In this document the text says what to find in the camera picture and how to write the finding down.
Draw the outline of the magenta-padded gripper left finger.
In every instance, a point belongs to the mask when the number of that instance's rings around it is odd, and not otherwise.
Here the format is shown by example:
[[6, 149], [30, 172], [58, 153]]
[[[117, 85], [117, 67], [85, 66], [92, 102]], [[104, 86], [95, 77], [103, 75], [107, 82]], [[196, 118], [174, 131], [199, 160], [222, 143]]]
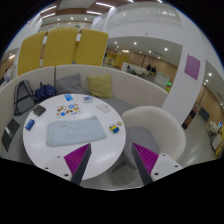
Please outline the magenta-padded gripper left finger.
[[88, 143], [72, 151], [64, 157], [64, 160], [71, 171], [71, 182], [79, 185], [91, 156], [91, 144]]

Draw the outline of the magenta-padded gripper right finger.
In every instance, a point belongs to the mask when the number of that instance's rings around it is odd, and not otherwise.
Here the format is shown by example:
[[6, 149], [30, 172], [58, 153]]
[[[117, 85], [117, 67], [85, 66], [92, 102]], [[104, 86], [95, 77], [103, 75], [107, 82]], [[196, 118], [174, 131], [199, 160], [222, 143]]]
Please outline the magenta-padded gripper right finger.
[[153, 182], [151, 172], [158, 160], [159, 155], [137, 143], [132, 144], [132, 155], [144, 185]]

